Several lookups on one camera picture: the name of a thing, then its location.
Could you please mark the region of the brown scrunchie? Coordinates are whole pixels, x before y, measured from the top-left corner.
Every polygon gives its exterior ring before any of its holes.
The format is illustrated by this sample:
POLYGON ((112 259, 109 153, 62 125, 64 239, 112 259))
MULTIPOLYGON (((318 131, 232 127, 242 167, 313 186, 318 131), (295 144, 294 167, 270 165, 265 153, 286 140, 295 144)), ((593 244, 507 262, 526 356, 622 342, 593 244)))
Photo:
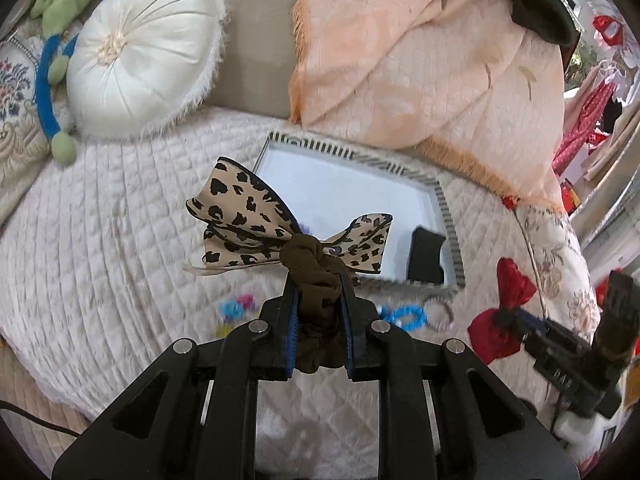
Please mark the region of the brown scrunchie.
POLYGON ((294 234, 281 249, 280 260, 300 292, 295 367, 305 374, 320 367, 342 367, 345 350, 337 301, 346 266, 307 234, 294 234))

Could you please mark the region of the embroidered floral pillow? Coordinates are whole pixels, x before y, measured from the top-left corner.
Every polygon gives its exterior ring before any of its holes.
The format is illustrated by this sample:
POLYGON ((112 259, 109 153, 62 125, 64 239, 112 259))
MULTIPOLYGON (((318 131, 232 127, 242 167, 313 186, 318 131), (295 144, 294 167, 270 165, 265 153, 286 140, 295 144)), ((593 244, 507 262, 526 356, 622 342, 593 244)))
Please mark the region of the embroidered floral pillow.
POLYGON ((50 154, 38 118, 35 83, 44 41, 26 18, 1 43, 1 220, 8 220, 50 154))

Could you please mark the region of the floral beige pillow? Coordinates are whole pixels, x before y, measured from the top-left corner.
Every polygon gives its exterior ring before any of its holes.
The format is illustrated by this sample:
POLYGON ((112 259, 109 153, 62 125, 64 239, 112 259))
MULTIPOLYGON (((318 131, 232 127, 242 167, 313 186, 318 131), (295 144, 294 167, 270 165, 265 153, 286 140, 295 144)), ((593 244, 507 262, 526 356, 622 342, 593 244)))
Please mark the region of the floral beige pillow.
POLYGON ((568 215, 520 205, 514 216, 532 259, 544 315, 591 342, 601 311, 568 215))

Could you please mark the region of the round white satin cushion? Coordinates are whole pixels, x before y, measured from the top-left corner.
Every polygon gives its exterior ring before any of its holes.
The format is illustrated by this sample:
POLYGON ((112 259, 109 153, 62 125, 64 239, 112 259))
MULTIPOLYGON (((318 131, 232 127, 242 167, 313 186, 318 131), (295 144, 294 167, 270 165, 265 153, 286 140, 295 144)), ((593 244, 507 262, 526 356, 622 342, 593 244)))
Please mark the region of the round white satin cushion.
POLYGON ((68 105, 83 136, 155 136, 204 101, 224 56, 226 0, 103 0, 77 37, 68 105))

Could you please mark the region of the red satin bow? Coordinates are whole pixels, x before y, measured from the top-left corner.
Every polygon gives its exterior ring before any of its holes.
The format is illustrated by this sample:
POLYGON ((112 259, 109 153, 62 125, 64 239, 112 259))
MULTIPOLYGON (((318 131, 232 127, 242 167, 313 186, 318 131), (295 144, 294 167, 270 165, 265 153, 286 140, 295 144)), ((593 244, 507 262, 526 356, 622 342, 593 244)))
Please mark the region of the red satin bow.
POLYGON ((513 356, 521 350, 515 328, 516 310, 527 304, 537 287, 511 258, 497 263, 498 307, 477 315, 468 327, 471 347, 485 364, 513 356))

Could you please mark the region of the green plush toy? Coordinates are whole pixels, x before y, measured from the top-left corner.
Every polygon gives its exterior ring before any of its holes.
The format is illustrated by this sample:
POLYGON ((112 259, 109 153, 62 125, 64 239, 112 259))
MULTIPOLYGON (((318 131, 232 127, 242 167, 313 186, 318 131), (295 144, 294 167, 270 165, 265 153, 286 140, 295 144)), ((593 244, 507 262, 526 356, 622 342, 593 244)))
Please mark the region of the green plush toy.
POLYGON ((43 50, 36 73, 35 100, 38 118, 44 136, 50 143, 54 160, 61 166, 70 166, 76 159, 74 139, 64 131, 55 118, 51 88, 66 77, 77 38, 72 37, 62 46, 68 28, 99 0, 36 0, 30 10, 31 18, 40 18, 44 38, 43 50))

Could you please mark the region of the black velvet cushion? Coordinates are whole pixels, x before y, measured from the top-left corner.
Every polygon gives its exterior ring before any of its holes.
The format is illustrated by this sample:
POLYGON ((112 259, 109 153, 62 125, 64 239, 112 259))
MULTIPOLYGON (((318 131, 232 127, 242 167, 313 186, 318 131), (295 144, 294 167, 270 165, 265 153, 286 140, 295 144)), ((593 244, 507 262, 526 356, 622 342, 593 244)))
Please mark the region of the black velvet cushion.
POLYGON ((440 252, 446 237, 418 226, 411 235, 407 280, 442 285, 445 273, 440 264, 440 252))

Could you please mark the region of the peach fringed blanket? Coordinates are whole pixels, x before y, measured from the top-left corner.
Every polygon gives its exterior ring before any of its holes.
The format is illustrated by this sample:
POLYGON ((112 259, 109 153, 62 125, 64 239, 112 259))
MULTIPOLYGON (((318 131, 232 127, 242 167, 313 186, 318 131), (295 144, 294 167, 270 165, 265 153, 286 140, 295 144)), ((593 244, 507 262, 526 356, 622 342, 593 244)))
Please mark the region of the peach fringed blanket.
POLYGON ((418 153, 561 210, 561 51, 510 0, 298 0, 288 94, 304 129, 418 153))

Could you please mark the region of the striped tray box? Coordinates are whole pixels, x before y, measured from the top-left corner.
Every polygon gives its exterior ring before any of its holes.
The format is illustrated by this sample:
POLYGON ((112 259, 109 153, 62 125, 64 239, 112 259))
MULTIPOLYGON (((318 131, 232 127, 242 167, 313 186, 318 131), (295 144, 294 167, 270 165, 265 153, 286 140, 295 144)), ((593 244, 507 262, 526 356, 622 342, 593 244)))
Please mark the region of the striped tray box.
POLYGON ((381 273, 360 274, 364 287, 446 292, 465 286, 462 255, 439 180, 388 157, 368 155, 326 139, 271 131, 253 169, 319 240, 343 231, 363 214, 391 214, 381 273), (423 228, 445 237, 439 249, 444 282, 407 280, 411 235, 423 228))

